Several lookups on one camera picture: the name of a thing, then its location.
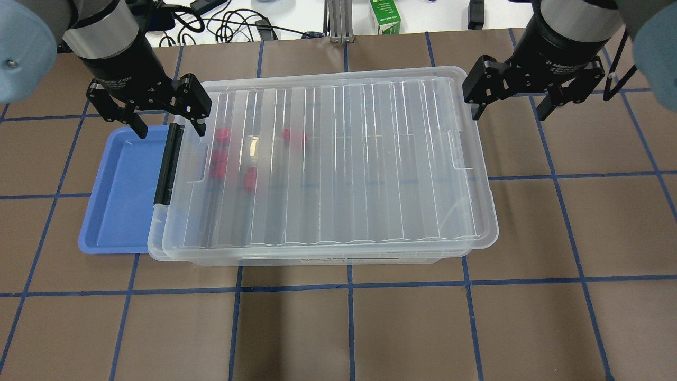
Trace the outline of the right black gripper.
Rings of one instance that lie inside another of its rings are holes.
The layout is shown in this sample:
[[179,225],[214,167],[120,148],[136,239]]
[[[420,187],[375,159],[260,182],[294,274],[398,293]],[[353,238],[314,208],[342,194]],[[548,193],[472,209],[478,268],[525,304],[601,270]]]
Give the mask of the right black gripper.
[[531,21],[508,60],[479,56],[463,82],[463,99],[478,121],[487,106],[522,93],[546,93],[539,121],[569,102],[585,101],[605,76],[599,51],[605,40],[583,42],[561,35],[545,21]]

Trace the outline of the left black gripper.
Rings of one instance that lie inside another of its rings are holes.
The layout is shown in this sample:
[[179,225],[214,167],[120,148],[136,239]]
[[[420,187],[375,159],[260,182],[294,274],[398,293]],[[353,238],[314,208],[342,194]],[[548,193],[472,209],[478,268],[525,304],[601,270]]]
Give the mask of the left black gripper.
[[[135,107],[165,110],[189,121],[199,137],[205,135],[212,99],[194,74],[170,79],[143,32],[111,57],[81,60],[95,78],[86,96],[107,122],[123,123],[145,139],[149,128]],[[116,99],[125,106],[119,106]]]

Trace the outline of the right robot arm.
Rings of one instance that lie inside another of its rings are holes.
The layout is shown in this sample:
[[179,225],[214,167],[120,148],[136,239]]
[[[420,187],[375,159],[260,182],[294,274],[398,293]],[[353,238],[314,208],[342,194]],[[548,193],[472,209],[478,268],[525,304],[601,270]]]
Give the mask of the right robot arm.
[[505,62],[479,57],[463,82],[472,119],[517,94],[545,94],[543,121],[585,101],[605,79],[603,99],[641,72],[658,103],[675,111],[675,1],[532,1],[533,14]]

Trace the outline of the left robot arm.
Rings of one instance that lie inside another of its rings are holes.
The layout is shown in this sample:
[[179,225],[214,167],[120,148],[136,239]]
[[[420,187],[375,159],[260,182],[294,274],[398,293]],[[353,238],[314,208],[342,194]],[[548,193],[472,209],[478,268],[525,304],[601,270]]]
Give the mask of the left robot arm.
[[202,137],[211,98],[196,75],[167,75],[146,39],[149,24],[150,15],[134,14],[127,1],[2,1],[2,102],[31,96],[65,43],[92,73],[86,97],[104,120],[145,138],[138,111],[163,110]]

